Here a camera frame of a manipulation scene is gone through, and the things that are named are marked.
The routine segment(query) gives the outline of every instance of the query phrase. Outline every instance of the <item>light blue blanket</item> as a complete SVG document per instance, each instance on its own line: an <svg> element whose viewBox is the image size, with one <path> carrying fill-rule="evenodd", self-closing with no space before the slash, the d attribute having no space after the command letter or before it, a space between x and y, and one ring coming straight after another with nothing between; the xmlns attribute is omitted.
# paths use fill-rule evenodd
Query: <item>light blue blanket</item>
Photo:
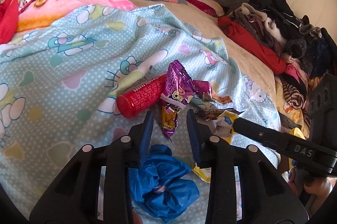
<svg viewBox="0 0 337 224"><path fill-rule="evenodd" d="M88 16L93 9L95 16ZM227 107L245 111L241 117L280 127L273 102L240 72L223 41L203 37L163 5L133 11L84 6L0 46L0 54L0 182L26 217L82 145L107 145L143 121L145 112L132 120L119 115L116 96L166 72L173 60L192 79L210 81L220 95L230 95L234 102ZM151 144L166 144L192 164L187 108L179 114L171 143L161 133L159 106L153 106L157 122ZM251 143L238 134L232 140L240 147ZM257 146L277 164L273 151ZM171 223L204 223L209 184L194 173L187 179L197 183L200 198ZM144 223L161 223L139 213Z"/></svg>

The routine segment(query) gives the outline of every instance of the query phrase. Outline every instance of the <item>pile of clothes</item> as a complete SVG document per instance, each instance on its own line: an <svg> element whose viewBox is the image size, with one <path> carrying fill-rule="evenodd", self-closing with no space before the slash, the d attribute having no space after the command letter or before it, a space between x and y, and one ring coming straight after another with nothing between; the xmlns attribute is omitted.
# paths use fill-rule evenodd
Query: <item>pile of clothes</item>
<svg viewBox="0 0 337 224"><path fill-rule="evenodd" d="M309 93L325 73L337 74L337 45L326 29L306 15L297 18L286 0L250 0L220 17L218 26L279 75L285 101L303 111L310 128Z"/></svg>

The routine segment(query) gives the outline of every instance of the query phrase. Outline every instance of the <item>red can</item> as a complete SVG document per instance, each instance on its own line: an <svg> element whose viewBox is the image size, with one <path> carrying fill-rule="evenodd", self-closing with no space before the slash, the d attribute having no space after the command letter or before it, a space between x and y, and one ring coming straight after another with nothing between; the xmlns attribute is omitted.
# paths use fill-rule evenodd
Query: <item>red can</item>
<svg viewBox="0 0 337 224"><path fill-rule="evenodd" d="M117 107L123 117L131 119L160 99L166 83L166 74L153 78L140 86L117 96Z"/></svg>

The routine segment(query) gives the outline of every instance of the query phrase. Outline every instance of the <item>silver rivet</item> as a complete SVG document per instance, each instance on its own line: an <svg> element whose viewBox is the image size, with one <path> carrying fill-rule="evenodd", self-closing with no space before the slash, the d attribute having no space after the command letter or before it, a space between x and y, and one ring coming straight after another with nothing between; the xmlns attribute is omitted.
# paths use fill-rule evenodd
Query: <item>silver rivet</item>
<svg viewBox="0 0 337 224"><path fill-rule="evenodd" d="M218 136L211 136L210 141L213 143L218 143L220 141L220 138Z"/></svg>
<svg viewBox="0 0 337 224"><path fill-rule="evenodd" d="M121 137L121 142L123 142L123 143L128 143L130 140L131 140L131 138L129 136Z"/></svg>
<svg viewBox="0 0 337 224"><path fill-rule="evenodd" d="M91 149L92 149L92 146L89 145L89 144L84 145L84 146L82 147L82 151L85 152L85 153L91 151Z"/></svg>
<svg viewBox="0 0 337 224"><path fill-rule="evenodd" d="M255 145L249 145L248 150L250 150L253 153L256 153L258 149Z"/></svg>

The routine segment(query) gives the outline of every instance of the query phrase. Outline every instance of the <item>beige bed sheet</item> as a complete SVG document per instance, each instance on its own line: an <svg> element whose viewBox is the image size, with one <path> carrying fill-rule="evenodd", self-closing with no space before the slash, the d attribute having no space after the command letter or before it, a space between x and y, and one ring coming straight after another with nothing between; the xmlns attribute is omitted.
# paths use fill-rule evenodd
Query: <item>beige bed sheet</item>
<svg viewBox="0 0 337 224"><path fill-rule="evenodd" d="M263 90L265 90L275 103L275 80L272 71L258 58L229 39L217 26L216 18L207 15L191 4L183 5L145 0L130 1L138 7L163 3L178 19L193 25L206 38L222 38L225 42L229 57L233 58L241 71L255 81Z"/></svg>

